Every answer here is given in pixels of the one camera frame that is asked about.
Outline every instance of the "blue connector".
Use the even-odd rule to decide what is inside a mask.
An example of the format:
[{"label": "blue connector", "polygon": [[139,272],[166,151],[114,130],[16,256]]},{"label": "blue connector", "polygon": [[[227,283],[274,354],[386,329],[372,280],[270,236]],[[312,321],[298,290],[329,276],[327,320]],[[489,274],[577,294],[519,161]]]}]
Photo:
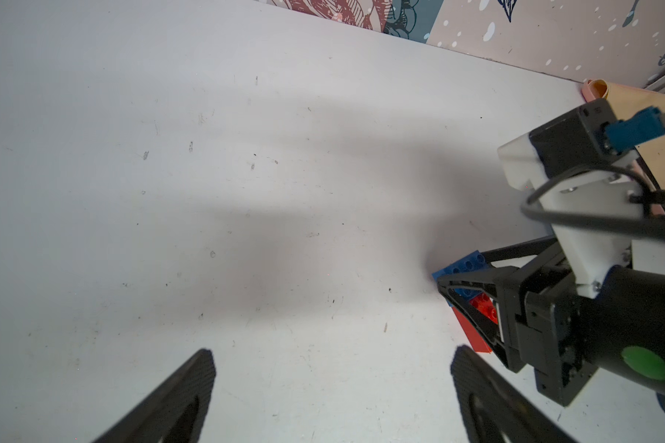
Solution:
[{"label": "blue connector", "polygon": [[[488,269],[490,266],[485,261],[485,257],[479,251],[470,253],[463,257],[461,260],[454,261],[440,271],[435,271],[431,276],[434,280],[448,274],[461,274],[462,272],[480,271],[481,269]],[[454,289],[458,295],[470,300],[471,298],[479,295],[483,291],[476,291],[474,289]]]},{"label": "blue connector", "polygon": [[604,130],[611,147],[618,153],[665,135],[660,110],[654,106],[638,111],[628,120],[612,123]]}]

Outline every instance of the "red lego brick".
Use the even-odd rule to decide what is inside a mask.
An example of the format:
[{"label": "red lego brick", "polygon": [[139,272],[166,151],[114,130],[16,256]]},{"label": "red lego brick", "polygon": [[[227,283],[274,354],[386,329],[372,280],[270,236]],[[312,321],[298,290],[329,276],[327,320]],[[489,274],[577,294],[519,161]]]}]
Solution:
[{"label": "red lego brick", "polygon": [[475,330],[475,327],[473,327],[473,325],[468,321],[465,315],[461,314],[461,312],[458,309],[453,307],[451,308],[453,309],[453,313],[456,315],[456,318],[458,319],[458,323],[461,324],[463,332],[466,333],[466,337],[468,337],[468,341],[470,342],[470,345],[473,348],[473,350],[476,352],[484,352],[484,353],[492,352],[493,350],[488,346],[485,340],[483,340],[483,337],[481,337],[478,331]]},{"label": "red lego brick", "polygon": [[498,323],[498,311],[495,310],[493,301],[490,299],[490,297],[488,297],[488,294],[483,292],[479,296],[473,297],[470,300],[470,304],[474,308],[478,309],[481,314],[492,320],[495,324]]}]

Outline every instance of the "green circle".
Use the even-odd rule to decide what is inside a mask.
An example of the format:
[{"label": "green circle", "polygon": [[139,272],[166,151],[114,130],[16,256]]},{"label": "green circle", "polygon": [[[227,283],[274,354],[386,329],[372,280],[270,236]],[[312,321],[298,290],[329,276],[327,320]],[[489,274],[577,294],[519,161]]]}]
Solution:
[{"label": "green circle", "polygon": [[625,364],[644,377],[665,381],[665,360],[641,346],[627,346],[621,351]]}]

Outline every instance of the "wall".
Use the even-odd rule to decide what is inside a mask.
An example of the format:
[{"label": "wall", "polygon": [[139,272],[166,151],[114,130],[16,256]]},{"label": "wall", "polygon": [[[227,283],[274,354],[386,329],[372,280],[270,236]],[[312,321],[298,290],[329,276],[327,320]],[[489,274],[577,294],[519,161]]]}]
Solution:
[{"label": "wall", "polygon": [[665,72],[665,0],[266,1],[577,82]]}]

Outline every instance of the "white tabletop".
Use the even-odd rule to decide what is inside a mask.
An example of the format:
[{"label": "white tabletop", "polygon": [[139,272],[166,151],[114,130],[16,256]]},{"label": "white tabletop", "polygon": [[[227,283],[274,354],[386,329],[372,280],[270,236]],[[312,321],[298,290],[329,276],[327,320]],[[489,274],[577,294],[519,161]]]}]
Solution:
[{"label": "white tabletop", "polygon": [[[0,442],[88,442],[200,347],[203,442],[466,441],[429,273],[545,234],[496,148],[581,102],[254,1],[0,2]],[[566,410],[501,373],[665,441],[605,371]]]}]

